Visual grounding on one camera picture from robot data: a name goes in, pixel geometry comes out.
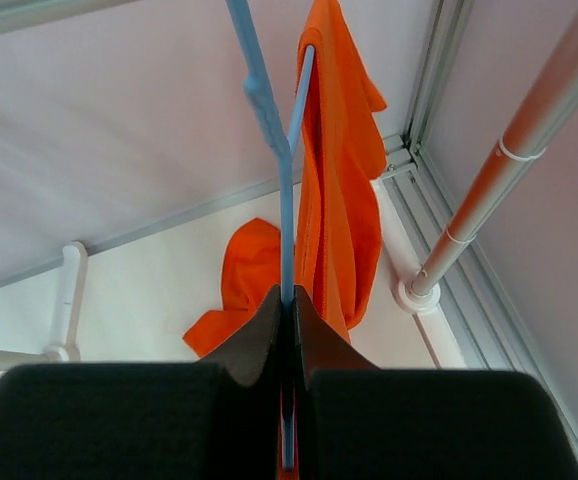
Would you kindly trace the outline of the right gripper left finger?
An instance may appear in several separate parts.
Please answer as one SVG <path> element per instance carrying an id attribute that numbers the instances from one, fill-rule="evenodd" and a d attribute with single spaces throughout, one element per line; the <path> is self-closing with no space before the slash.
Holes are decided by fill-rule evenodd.
<path id="1" fill-rule="evenodd" d="M 205 358 L 0 378 L 0 479 L 273 479 L 280 293 Z"/>

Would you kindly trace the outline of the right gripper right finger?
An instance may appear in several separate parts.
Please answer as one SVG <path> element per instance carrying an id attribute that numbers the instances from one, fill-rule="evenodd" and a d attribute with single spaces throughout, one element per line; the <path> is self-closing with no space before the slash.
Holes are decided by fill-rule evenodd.
<path id="1" fill-rule="evenodd" d="M 380 369 L 295 291 L 303 479 L 578 479 L 554 403 L 531 376 Z"/>

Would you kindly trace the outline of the orange t shirt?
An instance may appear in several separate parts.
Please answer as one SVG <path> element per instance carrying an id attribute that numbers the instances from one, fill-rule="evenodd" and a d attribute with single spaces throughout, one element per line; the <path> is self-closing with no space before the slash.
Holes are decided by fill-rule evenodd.
<path id="1" fill-rule="evenodd" d="M 316 1 L 300 37 L 315 59 L 302 123 L 303 175 L 295 246 L 295 281 L 320 317 L 344 340 L 363 318 L 381 251 L 372 181 L 386 167 L 373 118 L 387 104 L 369 78 L 340 4 Z M 223 307 L 209 310 L 184 334 L 198 357 L 215 350 L 257 311 L 280 281 L 280 230 L 254 218 L 227 244 Z"/>

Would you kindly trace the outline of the blue wire hanger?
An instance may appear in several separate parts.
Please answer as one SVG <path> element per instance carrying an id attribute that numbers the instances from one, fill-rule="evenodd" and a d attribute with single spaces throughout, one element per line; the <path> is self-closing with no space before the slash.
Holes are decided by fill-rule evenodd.
<path id="1" fill-rule="evenodd" d="M 248 68 L 248 76 L 243 82 L 243 91 L 255 113 L 265 142 L 272 150 L 278 166 L 280 193 L 280 317 L 278 321 L 277 351 L 280 360 L 280 470 L 284 474 L 297 476 L 293 160 L 300 140 L 315 59 L 315 49 L 309 45 L 303 56 L 289 129 L 284 130 L 249 3 L 246 1 L 229 1 L 227 7 Z"/>

